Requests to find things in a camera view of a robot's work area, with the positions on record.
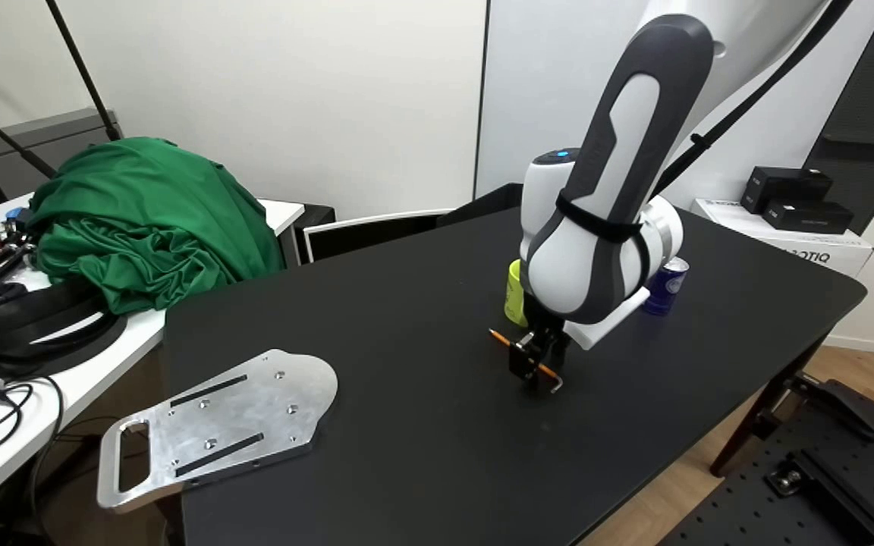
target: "black tabletop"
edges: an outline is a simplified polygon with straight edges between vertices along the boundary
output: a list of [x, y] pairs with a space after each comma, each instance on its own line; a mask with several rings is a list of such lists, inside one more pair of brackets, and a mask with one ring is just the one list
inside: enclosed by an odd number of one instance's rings
[[337, 407], [297, 457], [185, 491], [205, 544], [573, 544], [851, 311], [865, 287], [682, 215], [671, 314], [635, 311], [560, 396], [503, 323], [515, 210], [195, 297], [167, 314], [175, 388], [264, 350], [309, 353]]

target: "white box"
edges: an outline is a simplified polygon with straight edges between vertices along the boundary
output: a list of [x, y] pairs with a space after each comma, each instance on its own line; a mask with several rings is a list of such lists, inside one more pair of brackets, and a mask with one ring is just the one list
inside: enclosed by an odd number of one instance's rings
[[848, 232], [776, 230], [763, 215], [747, 211], [738, 203], [695, 201], [691, 211], [744, 237], [801, 255], [805, 260], [812, 260], [819, 267], [838, 271], [845, 277], [858, 277], [874, 251], [874, 245], [856, 237], [854, 230]]

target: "green cloth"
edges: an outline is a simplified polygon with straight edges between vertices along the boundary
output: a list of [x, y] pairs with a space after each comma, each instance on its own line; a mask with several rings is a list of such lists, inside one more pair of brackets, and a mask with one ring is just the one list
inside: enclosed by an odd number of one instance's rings
[[115, 314], [282, 271], [264, 206], [218, 163], [164, 138], [115, 138], [35, 193], [38, 267], [85, 277]]

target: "table leg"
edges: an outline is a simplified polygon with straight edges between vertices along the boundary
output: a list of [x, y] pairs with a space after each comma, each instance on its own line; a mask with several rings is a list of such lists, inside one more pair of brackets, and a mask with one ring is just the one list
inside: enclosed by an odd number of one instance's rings
[[759, 400], [750, 407], [733, 441], [720, 450], [720, 455], [710, 463], [713, 476], [726, 476], [733, 457], [742, 452], [742, 447], [756, 437], [759, 431], [772, 426], [772, 413], [782, 400], [782, 393], [792, 388], [792, 380], [806, 367], [812, 353], [823, 345], [825, 336], [819, 336], [812, 345], [806, 345], [792, 365], [786, 365], [759, 393]]

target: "yellow object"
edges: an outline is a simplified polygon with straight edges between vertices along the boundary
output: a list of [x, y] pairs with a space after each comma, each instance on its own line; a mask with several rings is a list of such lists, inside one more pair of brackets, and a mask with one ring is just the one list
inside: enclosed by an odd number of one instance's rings
[[522, 260], [513, 260], [506, 267], [503, 314], [513, 323], [528, 326], [528, 322], [526, 322], [526, 287], [522, 287]]

